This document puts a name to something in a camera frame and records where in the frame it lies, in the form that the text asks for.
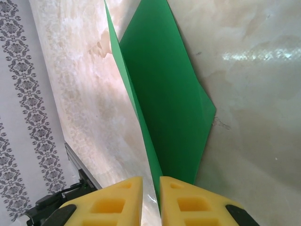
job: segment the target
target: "black rubber pad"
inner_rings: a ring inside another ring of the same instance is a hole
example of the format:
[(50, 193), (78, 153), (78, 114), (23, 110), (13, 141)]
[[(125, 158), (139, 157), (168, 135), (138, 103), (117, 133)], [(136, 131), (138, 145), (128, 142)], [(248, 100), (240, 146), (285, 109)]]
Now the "black rubber pad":
[(233, 205), (226, 205), (226, 208), (239, 226), (259, 226), (244, 209)]

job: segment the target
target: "marble wall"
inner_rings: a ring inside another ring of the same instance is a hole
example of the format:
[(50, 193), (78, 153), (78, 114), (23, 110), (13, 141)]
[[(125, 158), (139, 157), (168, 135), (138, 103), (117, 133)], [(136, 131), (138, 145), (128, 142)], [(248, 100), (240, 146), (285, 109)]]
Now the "marble wall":
[[(102, 186), (144, 176), (143, 225), (160, 224), (143, 139), (110, 50), (103, 1), (29, 0), (66, 141)], [(197, 185), (261, 226), (301, 220), (301, 2), (169, 0), (217, 114)], [(122, 37), (139, 0), (108, 0)]]

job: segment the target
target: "yellow foam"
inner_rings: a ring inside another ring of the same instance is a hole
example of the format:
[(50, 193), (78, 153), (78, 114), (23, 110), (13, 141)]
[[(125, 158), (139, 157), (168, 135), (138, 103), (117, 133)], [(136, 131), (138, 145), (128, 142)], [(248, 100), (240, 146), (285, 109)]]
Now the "yellow foam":
[(64, 203), (77, 209), (65, 226), (139, 226), (142, 177), (134, 177)]
[(170, 177), (160, 177), (162, 226), (238, 226), (226, 205), (230, 199)]

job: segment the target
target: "beige marble tile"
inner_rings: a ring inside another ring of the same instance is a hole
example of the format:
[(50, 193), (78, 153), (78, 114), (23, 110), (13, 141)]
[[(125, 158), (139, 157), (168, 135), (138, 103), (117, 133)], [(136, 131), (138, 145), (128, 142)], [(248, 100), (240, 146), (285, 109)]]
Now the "beige marble tile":
[[(168, 2), (217, 107), (197, 185), (242, 202), (262, 226), (299, 225), (301, 2)], [(66, 141), (102, 186), (143, 175), (143, 225), (160, 225), (103, 1), (30, 3)], [(108, 0), (119, 37), (138, 3)]]

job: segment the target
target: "wallpaper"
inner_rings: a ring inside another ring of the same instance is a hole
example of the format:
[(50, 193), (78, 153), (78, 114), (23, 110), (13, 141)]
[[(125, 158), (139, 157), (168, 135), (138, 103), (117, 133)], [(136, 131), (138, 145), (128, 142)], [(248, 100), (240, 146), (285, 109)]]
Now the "wallpaper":
[(73, 172), (29, 2), (0, 1), (0, 42), (2, 223), (70, 185)]

